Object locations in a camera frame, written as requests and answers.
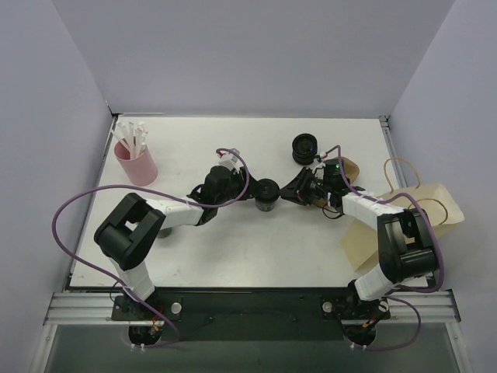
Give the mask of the brown pulp cup carrier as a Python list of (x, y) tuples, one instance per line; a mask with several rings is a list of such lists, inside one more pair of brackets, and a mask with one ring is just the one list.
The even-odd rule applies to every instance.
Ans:
[(347, 157), (342, 157), (339, 160), (339, 174), (343, 174), (347, 178), (349, 184), (353, 184), (360, 174), (360, 167)]

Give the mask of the grey paper coffee cup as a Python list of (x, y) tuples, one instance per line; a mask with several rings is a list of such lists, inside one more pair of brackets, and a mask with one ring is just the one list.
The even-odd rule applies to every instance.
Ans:
[(269, 212), (274, 209), (275, 201), (274, 200), (255, 200), (256, 207), (262, 212)]

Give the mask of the black mounting base plate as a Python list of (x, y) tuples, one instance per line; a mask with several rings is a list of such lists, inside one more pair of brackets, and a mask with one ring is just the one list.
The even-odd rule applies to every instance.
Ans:
[(361, 301), (351, 288), (157, 288), (147, 305), (118, 295), (111, 319), (130, 324), (135, 344), (166, 340), (330, 341), (371, 344), (391, 317), (382, 298)]

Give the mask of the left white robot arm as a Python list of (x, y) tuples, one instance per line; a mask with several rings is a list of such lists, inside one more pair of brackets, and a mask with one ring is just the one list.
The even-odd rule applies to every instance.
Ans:
[(186, 195), (186, 203), (127, 194), (97, 228), (94, 241), (127, 287), (132, 313), (150, 319), (157, 312), (158, 300), (152, 295), (155, 286), (144, 261), (159, 232), (180, 225), (205, 225), (221, 204), (236, 197), (256, 198), (261, 192), (261, 183), (247, 175), (244, 167), (214, 166), (204, 182)]

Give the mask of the black coffee cup lid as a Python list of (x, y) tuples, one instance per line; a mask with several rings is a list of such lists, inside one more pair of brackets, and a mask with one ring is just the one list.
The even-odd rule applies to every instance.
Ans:
[(260, 179), (255, 199), (264, 203), (273, 203), (279, 198), (279, 185), (272, 179)]

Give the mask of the stack of black lids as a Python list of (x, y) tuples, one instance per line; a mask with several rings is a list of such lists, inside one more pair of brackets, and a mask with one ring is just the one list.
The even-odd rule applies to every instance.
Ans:
[(318, 153), (317, 138), (308, 133), (299, 134), (292, 141), (292, 157), (301, 166), (308, 166)]

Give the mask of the pink straw holder cup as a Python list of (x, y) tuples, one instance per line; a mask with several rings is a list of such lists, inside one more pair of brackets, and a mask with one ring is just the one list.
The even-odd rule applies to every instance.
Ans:
[(157, 179), (158, 168), (148, 146), (145, 146), (144, 151), (134, 159), (130, 158), (129, 151), (120, 142), (116, 143), (113, 151), (117, 161), (133, 185), (145, 187)]

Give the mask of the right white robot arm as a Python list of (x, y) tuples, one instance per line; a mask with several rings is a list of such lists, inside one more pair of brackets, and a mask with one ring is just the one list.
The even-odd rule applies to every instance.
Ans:
[(372, 301), (383, 298), (405, 281), (438, 270), (433, 234), (424, 210), (387, 204), (362, 188), (350, 184), (343, 161), (323, 164), (322, 175), (305, 166), (279, 196), (307, 206), (324, 201), (340, 215), (350, 216), (376, 232), (378, 264), (353, 281), (354, 292), (344, 298), (345, 310), (361, 317), (370, 311)]

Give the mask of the white wrapped straws bundle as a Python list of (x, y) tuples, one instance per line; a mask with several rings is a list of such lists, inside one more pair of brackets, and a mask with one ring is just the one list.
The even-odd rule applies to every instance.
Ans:
[(130, 160), (141, 156), (147, 147), (148, 131), (144, 128), (144, 122), (135, 124), (129, 121), (124, 124), (118, 121), (110, 133), (128, 151)]

